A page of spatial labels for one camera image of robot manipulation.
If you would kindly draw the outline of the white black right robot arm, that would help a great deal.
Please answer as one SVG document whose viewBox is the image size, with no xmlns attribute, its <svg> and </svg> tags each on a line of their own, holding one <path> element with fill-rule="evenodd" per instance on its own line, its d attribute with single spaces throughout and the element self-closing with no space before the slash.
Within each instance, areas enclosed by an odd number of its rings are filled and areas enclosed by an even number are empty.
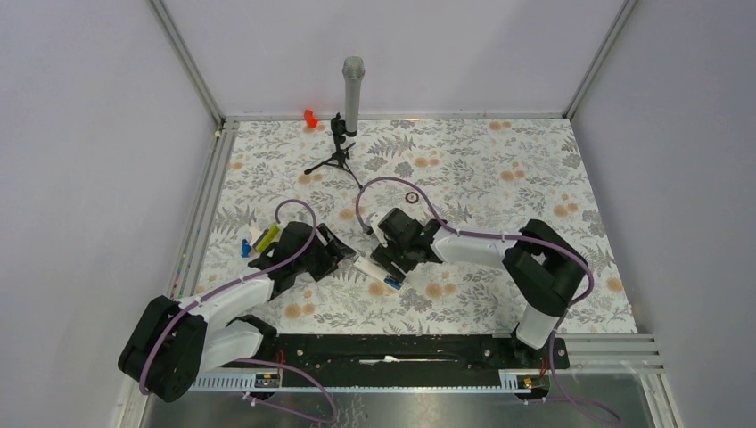
<svg viewBox="0 0 756 428">
<path fill-rule="evenodd" d="M 504 270 L 526 301 L 514 329 L 513 359 L 533 367 L 546 356 L 546 343 L 587 276 L 587 262 L 547 223 L 531 219 L 516 234 L 453 228 L 444 220 L 426 223 L 395 208 L 372 228 L 379 239 L 371 261 L 399 287 L 424 263 L 472 263 Z"/>
</svg>

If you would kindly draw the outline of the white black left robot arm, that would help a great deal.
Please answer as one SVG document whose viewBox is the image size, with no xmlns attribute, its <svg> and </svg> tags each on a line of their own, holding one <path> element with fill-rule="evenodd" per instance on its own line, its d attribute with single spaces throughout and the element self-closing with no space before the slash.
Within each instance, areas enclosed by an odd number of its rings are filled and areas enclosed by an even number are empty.
<svg viewBox="0 0 756 428">
<path fill-rule="evenodd" d="M 172 402 L 210 369 L 240 358 L 266 366 L 275 358 L 275 330 L 244 311 L 287 291 L 298 276 L 319 281 L 356 255 L 325 224 L 292 221 L 229 287 L 151 300 L 121 351 L 118 369 Z"/>
</svg>

